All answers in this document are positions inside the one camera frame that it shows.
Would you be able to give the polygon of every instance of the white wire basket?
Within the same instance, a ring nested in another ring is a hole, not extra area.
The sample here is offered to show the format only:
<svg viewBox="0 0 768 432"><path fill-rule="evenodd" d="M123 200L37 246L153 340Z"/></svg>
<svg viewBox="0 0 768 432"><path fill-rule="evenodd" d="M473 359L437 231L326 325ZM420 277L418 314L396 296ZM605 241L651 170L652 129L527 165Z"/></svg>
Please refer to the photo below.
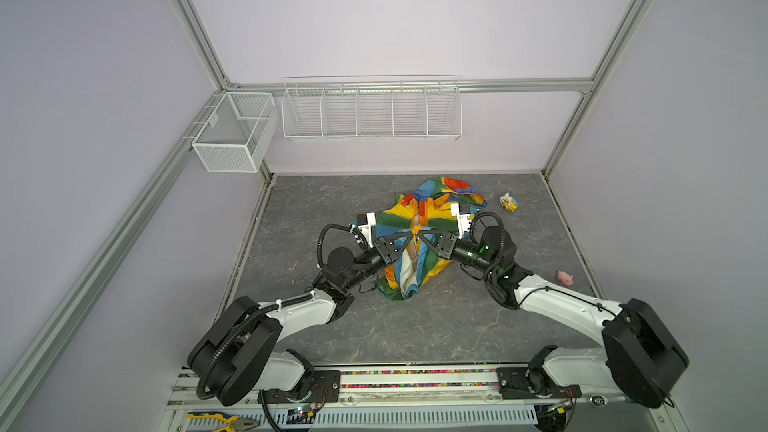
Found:
<svg viewBox="0 0 768 432"><path fill-rule="evenodd" d="M279 121L271 93L226 92L192 147L210 172L258 172Z"/></svg>
<svg viewBox="0 0 768 432"><path fill-rule="evenodd" d="M291 140L461 136L457 77L370 79L373 77L284 79L283 134Z"/></svg>

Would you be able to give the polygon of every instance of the pliers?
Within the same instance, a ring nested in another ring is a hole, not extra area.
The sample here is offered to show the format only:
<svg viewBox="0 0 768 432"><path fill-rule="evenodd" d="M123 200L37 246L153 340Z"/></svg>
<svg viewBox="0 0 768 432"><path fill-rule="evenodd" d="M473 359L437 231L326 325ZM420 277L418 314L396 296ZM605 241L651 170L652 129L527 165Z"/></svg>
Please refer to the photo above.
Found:
<svg viewBox="0 0 768 432"><path fill-rule="evenodd" d="M216 419L224 422L226 425L214 432L243 432L259 427L259 421L247 418L239 418L236 415L228 415L224 412L189 412L187 419Z"/></svg>

